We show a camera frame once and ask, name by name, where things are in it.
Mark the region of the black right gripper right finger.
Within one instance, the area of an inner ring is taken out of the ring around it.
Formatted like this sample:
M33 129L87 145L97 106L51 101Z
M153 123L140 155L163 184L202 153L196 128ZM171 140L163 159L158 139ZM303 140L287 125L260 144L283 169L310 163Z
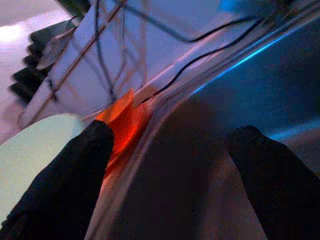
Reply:
M283 143L248 125L226 137L254 212L269 240L320 238L320 179Z

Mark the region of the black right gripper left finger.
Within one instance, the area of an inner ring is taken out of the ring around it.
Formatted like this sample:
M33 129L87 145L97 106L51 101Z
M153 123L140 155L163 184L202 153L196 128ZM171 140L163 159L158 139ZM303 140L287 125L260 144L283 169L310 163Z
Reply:
M34 178L0 229L2 240L83 240L114 146L92 121Z

